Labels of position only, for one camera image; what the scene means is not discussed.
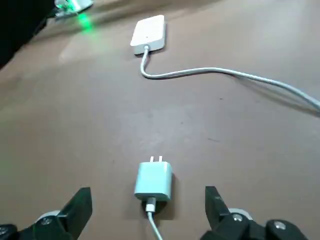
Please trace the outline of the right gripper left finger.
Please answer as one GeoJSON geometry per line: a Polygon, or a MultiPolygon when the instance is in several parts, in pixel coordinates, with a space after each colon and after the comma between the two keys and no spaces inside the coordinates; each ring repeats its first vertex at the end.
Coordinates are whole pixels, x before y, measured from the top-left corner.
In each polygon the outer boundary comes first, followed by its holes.
{"type": "Polygon", "coordinates": [[[77,240],[92,216],[90,187],[82,187],[58,211],[41,216],[29,227],[19,230],[16,225],[0,225],[2,240],[77,240]]]}

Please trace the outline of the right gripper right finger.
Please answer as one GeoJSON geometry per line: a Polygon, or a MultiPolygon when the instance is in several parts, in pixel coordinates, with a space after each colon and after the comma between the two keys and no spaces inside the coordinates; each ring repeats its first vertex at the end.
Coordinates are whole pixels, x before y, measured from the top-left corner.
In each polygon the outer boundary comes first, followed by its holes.
{"type": "Polygon", "coordinates": [[[306,240],[307,237],[293,223],[271,219],[260,225],[240,209],[228,208],[214,186],[205,187],[205,213],[211,227],[202,240],[306,240]]]}

